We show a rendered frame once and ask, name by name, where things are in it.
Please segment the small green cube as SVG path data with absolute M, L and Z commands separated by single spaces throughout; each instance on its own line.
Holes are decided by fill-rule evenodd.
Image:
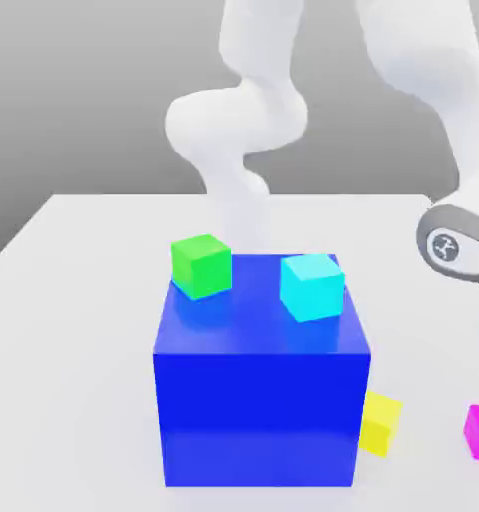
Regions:
M 172 281 L 191 300 L 232 287 L 232 251 L 211 234 L 171 243 Z

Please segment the small cyan cube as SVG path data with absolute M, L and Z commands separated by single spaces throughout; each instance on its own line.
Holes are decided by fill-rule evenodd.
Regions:
M 280 300 L 299 322 L 342 314 L 345 274 L 328 254 L 284 257 L 280 265 Z

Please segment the small yellow cube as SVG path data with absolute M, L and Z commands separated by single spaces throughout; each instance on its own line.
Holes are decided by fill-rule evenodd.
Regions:
M 359 447 L 386 457 L 397 431 L 402 402 L 368 391 L 365 396 Z

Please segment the large blue box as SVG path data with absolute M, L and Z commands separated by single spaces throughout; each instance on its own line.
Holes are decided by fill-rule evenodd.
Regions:
M 279 255 L 233 258 L 231 290 L 170 285 L 153 352 L 169 487 L 348 487 L 371 352 L 351 298 L 300 323 Z

